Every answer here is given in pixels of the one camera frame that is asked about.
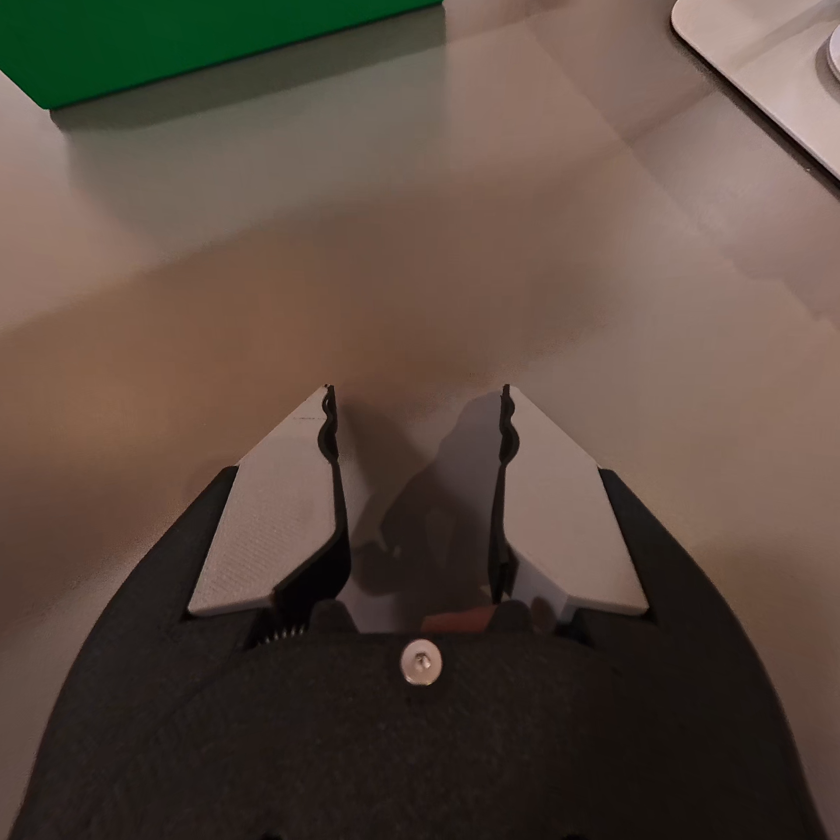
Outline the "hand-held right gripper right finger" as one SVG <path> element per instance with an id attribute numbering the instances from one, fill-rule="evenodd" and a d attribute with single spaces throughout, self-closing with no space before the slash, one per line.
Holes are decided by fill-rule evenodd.
<path id="1" fill-rule="evenodd" d="M 642 616 L 648 599 L 597 461 L 516 386 L 500 394 L 489 592 L 539 604 L 553 623 L 582 609 Z"/>

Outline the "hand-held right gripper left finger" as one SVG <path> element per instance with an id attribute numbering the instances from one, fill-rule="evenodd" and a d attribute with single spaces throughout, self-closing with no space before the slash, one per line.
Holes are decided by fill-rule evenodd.
<path id="1" fill-rule="evenodd" d="M 192 616 L 271 607 L 278 618 L 309 618 L 341 593 L 351 558 L 337 431 L 324 385 L 239 460 Z"/>

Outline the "green plastic bin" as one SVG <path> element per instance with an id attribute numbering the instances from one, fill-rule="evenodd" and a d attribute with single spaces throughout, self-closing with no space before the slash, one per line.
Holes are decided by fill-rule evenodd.
<path id="1" fill-rule="evenodd" d="M 2 1 L 1 69 L 42 109 L 62 109 L 442 4 Z"/>

